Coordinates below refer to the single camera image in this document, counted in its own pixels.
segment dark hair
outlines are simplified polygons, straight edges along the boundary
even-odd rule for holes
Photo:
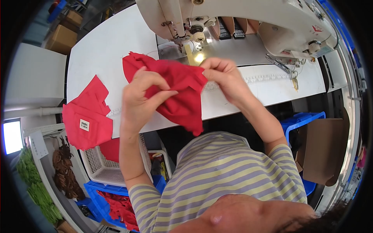
[[[330,233],[336,230],[339,221],[342,219],[347,203],[339,202],[329,211],[324,212],[318,218],[296,219],[277,231],[277,233]],[[292,224],[298,224],[300,227],[293,231],[286,228]]]

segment striped shirt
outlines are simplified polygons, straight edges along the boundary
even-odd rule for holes
[[[245,138],[226,132],[208,133],[186,145],[162,194],[146,184],[129,190],[142,233],[168,232],[199,217],[225,194],[307,203],[287,145],[276,146],[267,156],[250,149]]]

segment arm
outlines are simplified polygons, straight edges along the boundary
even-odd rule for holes
[[[251,93],[236,64],[209,58],[201,64],[209,81],[219,84],[229,102],[238,107],[264,142],[266,154],[279,144],[287,145],[280,122]]]
[[[147,99],[145,92],[153,85],[157,85],[161,91]],[[141,158],[138,134],[157,107],[178,93],[168,91],[169,89],[163,77],[158,73],[145,71],[144,67],[136,72],[132,82],[123,89],[119,166],[128,190],[136,184],[153,185]]]

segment striped t-shirt sleeve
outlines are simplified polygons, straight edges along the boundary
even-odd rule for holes
[[[146,184],[132,186],[128,194],[140,232],[152,232],[156,222],[161,194],[154,186]]]
[[[289,146],[285,144],[275,146],[268,154],[268,157],[295,182],[301,191],[304,192],[303,182]]]

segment window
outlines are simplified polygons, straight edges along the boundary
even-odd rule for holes
[[[23,148],[20,119],[6,120],[3,125],[6,154]]]

